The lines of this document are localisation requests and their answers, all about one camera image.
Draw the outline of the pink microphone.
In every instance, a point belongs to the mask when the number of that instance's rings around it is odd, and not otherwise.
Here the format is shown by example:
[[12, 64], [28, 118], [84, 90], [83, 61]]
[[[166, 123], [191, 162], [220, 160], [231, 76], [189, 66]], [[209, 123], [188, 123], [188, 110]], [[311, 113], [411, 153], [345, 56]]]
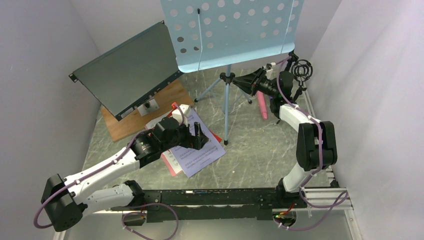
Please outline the pink microphone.
[[267, 111], [267, 107], [266, 107], [264, 94], [261, 91], [258, 91], [256, 93], [256, 97], [257, 97], [261, 116], [264, 120], [267, 120], [268, 119], [268, 111]]

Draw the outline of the lavender sheet music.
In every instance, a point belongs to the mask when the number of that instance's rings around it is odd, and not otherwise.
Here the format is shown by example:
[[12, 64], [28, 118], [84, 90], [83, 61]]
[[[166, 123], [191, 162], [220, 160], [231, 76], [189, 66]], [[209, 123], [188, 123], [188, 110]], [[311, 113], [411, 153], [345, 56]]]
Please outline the lavender sheet music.
[[184, 174], [190, 178], [206, 166], [224, 156], [226, 151], [213, 133], [206, 127], [194, 109], [190, 111], [190, 115], [187, 116], [187, 119], [190, 124], [189, 130], [192, 135], [195, 134], [194, 123], [198, 122], [202, 133], [208, 137], [208, 142], [200, 150], [181, 146], [170, 149], [170, 152], [176, 158]]

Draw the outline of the pink sheet music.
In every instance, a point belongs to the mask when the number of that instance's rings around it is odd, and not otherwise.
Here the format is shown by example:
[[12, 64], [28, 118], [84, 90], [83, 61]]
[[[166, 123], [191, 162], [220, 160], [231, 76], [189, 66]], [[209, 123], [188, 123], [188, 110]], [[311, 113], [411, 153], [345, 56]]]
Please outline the pink sheet music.
[[165, 163], [165, 165], [167, 166], [172, 177], [175, 177], [176, 175], [178, 175], [180, 172], [183, 171], [180, 164], [177, 162], [176, 158], [172, 154], [171, 155], [163, 154], [161, 158], [163, 162]]

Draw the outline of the red sheet music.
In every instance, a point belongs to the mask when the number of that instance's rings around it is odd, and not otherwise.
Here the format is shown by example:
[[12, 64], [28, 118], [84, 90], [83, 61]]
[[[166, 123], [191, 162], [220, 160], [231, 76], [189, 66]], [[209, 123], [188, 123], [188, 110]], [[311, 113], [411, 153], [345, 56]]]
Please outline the red sheet music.
[[216, 134], [214, 134], [213, 132], [212, 132], [212, 134], [216, 137], [216, 139], [221, 143], [221, 141], [222, 141], [222, 139], [219, 137], [219, 136], [217, 136]]

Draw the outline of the black round-base mic stand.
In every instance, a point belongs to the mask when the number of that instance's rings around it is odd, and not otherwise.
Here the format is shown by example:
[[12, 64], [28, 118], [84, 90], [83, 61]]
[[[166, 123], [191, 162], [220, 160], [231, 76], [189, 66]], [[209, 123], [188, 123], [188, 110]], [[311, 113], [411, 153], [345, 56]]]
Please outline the black round-base mic stand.
[[292, 68], [292, 65], [299, 60], [299, 57], [294, 53], [294, 50], [288, 53], [288, 60], [285, 67], [285, 71], [289, 72]]

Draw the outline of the black tripod mic stand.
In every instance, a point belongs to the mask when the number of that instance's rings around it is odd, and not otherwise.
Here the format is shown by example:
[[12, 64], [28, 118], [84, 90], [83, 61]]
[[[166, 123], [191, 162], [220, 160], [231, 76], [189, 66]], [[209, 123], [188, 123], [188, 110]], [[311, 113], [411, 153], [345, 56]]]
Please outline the black tripod mic stand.
[[312, 64], [308, 60], [299, 59], [292, 64], [290, 71], [294, 76], [294, 80], [298, 84], [298, 88], [292, 97], [292, 100], [296, 102], [299, 96], [307, 90], [305, 82], [312, 77], [314, 70]]

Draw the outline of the light blue music stand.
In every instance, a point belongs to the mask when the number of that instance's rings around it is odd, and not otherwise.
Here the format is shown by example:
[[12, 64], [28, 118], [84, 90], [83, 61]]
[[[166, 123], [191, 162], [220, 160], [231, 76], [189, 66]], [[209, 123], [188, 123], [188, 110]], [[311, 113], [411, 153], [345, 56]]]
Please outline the light blue music stand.
[[192, 73], [289, 53], [302, 0], [162, 0], [178, 69]]

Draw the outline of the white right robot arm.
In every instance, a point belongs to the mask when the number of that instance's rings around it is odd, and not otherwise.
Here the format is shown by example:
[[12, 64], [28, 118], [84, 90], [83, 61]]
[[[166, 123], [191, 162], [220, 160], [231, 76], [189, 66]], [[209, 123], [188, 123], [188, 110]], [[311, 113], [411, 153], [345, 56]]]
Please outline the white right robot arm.
[[337, 162], [335, 128], [330, 121], [321, 121], [300, 108], [291, 97], [296, 75], [281, 71], [269, 79], [270, 69], [264, 67], [238, 76], [233, 83], [254, 96], [261, 92], [269, 97], [271, 112], [297, 132], [296, 164], [282, 178], [282, 190], [275, 194], [276, 203], [287, 208], [295, 201], [295, 192], [318, 172]]

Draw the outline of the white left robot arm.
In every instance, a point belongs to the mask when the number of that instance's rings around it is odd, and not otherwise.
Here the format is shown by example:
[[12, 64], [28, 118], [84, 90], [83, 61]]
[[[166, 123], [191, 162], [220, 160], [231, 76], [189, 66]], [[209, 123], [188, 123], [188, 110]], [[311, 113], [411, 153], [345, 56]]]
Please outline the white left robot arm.
[[55, 174], [46, 181], [41, 207], [33, 224], [38, 229], [54, 228], [63, 232], [76, 225], [83, 217], [110, 207], [139, 209], [144, 203], [144, 192], [134, 180], [104, 189], [114, 179], [136, 171], [158, 160], [162, 153], [174, 148], [201, 150], [209, 138], [199, 122], [180, 123], [164, 117], [153, 128], [138, 132], [114, 156], [74, 175]]

